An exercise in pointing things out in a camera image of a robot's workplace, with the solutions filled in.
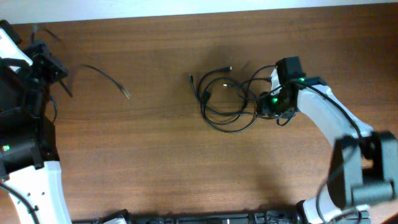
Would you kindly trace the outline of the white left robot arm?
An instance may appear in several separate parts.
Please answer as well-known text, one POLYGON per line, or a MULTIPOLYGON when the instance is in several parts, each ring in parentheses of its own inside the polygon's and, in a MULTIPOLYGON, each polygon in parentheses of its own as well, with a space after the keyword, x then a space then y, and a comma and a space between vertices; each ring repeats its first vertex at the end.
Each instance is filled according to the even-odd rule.
POLYGON ((44 42, 23 50, 32 60, 1 59, 1 189, 21 223, 71 223, 55 125, 45 115, 50 86, 68 70, 44 42))

